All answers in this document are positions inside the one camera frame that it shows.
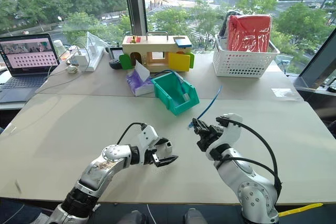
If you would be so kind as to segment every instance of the yellow cable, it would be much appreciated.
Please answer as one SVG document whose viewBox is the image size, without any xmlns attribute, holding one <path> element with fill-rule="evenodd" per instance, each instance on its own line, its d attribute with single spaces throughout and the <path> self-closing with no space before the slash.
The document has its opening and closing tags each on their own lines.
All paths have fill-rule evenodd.
<svg viewBox="0 0 336 224">
<path fill-rule="evenodd" d="M 300 208 L 296 208 L 296 209 L 280 212 L 279 213 L 279 217 L 286 216 L 286 215 L 296 214 L 298 212 L 303 212 L 303 211 L 306 211 L 306 210 L 309 210 L 309 209 L 312 209 L 312 208 L 315 208 L 315 207 L 321 207 L 321 206 L 323 206 L 323 203 L 310 204 L 310 205 L 307 205 L 307 206 L 304 206 L 304 207 L 300 207 Z"/>
</svg>

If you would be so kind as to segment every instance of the green toy piece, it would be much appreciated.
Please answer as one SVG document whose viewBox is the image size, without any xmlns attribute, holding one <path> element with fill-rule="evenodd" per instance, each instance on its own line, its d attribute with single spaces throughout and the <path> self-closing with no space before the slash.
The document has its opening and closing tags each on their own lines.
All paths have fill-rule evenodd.
<svg viewBox="0 0 336 224">
<path fill-rule="evenodd" d="M 185 55 L 190 56 L 190 65 L 189 68 L 194 68 L 194 60 L 195 60 L 195 55 L 191 52 L 186 52 Z"/>
<path fill-rule="evenodd" d="M 119 56 L 119 60 L 122 66 L 122 69 L 132 69 L 132 62 L 131 62 L 131 58 L 128 54 L 122 54 Z"/>
</svg>

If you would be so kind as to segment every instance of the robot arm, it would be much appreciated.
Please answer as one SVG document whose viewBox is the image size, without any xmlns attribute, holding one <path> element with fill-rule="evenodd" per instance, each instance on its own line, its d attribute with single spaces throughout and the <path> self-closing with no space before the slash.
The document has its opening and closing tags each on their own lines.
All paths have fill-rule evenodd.
<svg viewBox="0 0 336 224">
<path fill-rule="evenodd" d="M 242 215 L 246 223 L 277 223 L 279 216 L 275 203 L 278 194 L 272 182 L 257 174 L 248 162 L 225 160 L 242 158 L 239 152 L 231 147 L 239 139 L 241 127 L 225 119 L 238 123 L 243 120 L 241 116 L 230 113 L 216 118 L 222 126 L 219 127 L 208 126 L 201 120 L 193 119 L 194 132 L 201 137 L 197 145 L 206 153 L 208 159 L 215 161 L 214 166 L 221 179 L 236 194 L 242 205 Z"/>
<path fill-rule="evenodd" d="M 158 137 L 152 126 L 143 124 L 137 136 L 139 144 L 109 145 L 84 170 L 62 204 L 58 205 L 46 222 L 56 224 L 85 224 L 92 209 L 113 176 L 130 165 L 154 163 L 168 165 L 177 159 L 172 155 L 172 144 Z"/>
</svg>

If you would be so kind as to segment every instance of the table surface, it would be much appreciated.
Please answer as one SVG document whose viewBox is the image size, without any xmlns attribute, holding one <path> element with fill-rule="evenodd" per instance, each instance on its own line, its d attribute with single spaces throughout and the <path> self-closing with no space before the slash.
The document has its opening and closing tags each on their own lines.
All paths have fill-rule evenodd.
<svg viewBox="0 0 336 224">
<path fill-rule="evenodd" d="M 196 54 L 194 69 L 180 73 L 196 88 L 200 99 L 212 99 L 222 85 L 223 89 L 218 99 L 303 101 L 290 80 L 281 72 L 275 62 L 272 62 L 261 78 L 217 77 L 212 58 L 213 54 Z M 65 71 L 62 72 L 66 66 L 63 62 L 53 72 L 55 76 L 51 76 L 37 92 L 132 97 L 133 94 L 125 79 L 127 71 L 111 69 L 108 61 L 109 57 L 103 56 L 95 72 L 85 72 L 79 78 Z M 59 85 L 72 78 L 76 79 Z M 276 96 L 272 89 L 287 89 L 287 92 Z M 146 94 L 144 97 L 154 97 L 154 93 Z"/>
<path fill-rule="evenodd" d="M 116 143 L 134 121 L 152 125 L 173 143 L 179 158 L 169 166 L 131 166 L 116 174 L 100 198 L 108 202 L 238 203 L 212 162 L 202 153 L 192 117 L 210 100 L 174 116 L 157 98 L 37 94 L 0 135 L 0 196 L 63 200 L 86 166 Z M 207 123 L 234 112 L 259 132 L 275 152 L 283 190 L 279 204 L 332 202 L 336 141 L 306 102 L 217 100 Z M 133 127 L 124 144 L 136 144 Z M 242 130 L 235 147 L 246 157 L 271 166 L 266 148 Z M 262 168 L 255 170 L 272 179 Z"/>
</svg>

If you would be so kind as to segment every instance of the wooden toy house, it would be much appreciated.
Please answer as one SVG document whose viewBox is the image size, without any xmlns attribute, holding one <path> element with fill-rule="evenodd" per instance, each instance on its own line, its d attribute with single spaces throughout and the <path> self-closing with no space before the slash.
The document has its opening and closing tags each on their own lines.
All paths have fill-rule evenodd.
<svg viewBox="0 0 336 224">
<path fill-rule="evenodd" d="M 165 69 L 189 71 L 193 68 L 194 55 L 190 53 L 191 42 L 187 36 L 126 36 L 122 49 L 131 65 L 135 60 L 150 72 Z"/>
</svg>

